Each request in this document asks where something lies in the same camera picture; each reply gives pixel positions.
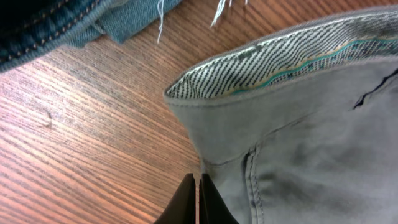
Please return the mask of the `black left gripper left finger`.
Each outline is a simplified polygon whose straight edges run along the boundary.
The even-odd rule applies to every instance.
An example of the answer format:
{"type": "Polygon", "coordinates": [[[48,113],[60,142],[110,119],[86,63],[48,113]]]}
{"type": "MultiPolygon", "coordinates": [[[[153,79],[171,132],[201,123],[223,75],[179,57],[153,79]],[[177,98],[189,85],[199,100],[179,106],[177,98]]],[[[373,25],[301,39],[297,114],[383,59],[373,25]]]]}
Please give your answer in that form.
{"type": "Polygon", "coordinates": [[[195,224],[196,185],[193,174],[187,174],[154,224],[195,224]]]}

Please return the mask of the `grey cotton shorts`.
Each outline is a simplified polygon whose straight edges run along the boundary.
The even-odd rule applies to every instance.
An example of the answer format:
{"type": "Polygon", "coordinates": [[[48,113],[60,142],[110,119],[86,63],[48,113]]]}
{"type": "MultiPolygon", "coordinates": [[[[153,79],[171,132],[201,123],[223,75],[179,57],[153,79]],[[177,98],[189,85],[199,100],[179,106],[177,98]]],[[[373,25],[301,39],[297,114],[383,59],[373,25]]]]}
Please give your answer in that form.
{"type": "Polygon", "coordinates": [[[267,35],[164,97],[238,222],[397,222],[397,6],[267,35]]]}

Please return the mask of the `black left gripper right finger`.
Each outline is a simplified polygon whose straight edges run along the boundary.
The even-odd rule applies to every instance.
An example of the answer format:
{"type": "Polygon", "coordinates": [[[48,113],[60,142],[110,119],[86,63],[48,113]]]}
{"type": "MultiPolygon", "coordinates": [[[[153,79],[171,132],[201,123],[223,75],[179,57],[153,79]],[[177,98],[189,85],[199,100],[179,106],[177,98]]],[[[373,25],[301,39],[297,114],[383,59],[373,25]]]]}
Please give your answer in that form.
{"type": "Polygon", "coordinates": [[[200,224],[238,224],[208,174],[202,174],[199,187],[200,224]]]}

